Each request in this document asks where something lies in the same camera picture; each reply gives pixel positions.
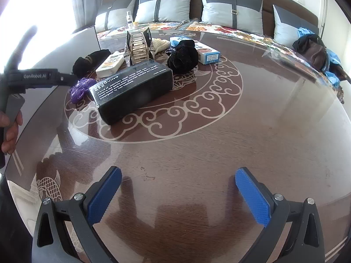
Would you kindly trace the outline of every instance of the white glove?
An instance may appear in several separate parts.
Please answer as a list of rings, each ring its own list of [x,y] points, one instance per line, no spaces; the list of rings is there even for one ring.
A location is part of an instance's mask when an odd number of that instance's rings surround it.
[[[152,44],[155,47],[155,54],[162,52],[171,46],[171,42],[165,39],[152,38]]]

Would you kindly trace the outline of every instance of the blue cloth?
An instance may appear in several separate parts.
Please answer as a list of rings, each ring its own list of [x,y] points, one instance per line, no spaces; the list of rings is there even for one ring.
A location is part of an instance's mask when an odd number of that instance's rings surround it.
[[[339,64],[341,66],[340,58],[339,58],[339,56],[336,55],[335,52],[331,51],[330,49],[327,49],[327,53],[329,55],[330,62],[332,62],[334,64]]]
[[[336,75],[332,72],[325,71],[324,74],[327,76],[328,80],[333,84],[335,88],[338,88],[340,85],[340,80]]]
[[[299,28],[299,29],[297,30],[297,32],[298,32],[298,34],[299,34],[299,37],[302,37],[302,36],[308,35],[308,34],[314,34],[313,31],[310,31],[310,30],[308,30],[308,29],[306,29],[306,28]]]

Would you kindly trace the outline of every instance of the human hand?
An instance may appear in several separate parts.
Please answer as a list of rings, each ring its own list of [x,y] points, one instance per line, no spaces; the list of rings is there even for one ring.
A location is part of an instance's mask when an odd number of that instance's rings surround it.
[[[8,128],[5,140],[2,143],[1,150],[3,153],[12,154],[16,149],[16,141],[18,137],[18,125],[23,124],[23,117],[21,111],[18,113],[15,122]],[[10,119],[3,112],[0,111],[0,127],[4,128],[10,125]]]

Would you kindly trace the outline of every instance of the black box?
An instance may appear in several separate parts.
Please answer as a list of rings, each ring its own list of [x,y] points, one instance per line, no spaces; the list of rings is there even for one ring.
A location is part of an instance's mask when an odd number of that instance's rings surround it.
[[[171,69],[151,59],[123,69],[89,90],[101,118],[112,125],[172,88]]]

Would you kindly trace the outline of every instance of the round wooden table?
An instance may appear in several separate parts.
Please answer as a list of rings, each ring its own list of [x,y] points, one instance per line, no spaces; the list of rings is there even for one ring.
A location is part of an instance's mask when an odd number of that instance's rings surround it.
[[[272,193],[315,200],[331,259],[349,232],[351,201],[351,123],[335,94],[262,46],[205,32],[152,32],[178,35],[219,50],[220,62],[175,75],[172,91],[117,124],[107,126],[89,98],[71,104],[67,87],[41,105],[8,164],[32,195],[10,183],[29,231],[39,197],[69,199],[115,165],[123,182],[94,228],[120,263],[238,262],[262,230],[233,182],[246,166]],[[100,45],[113,52],[124,43],[122,35]]]

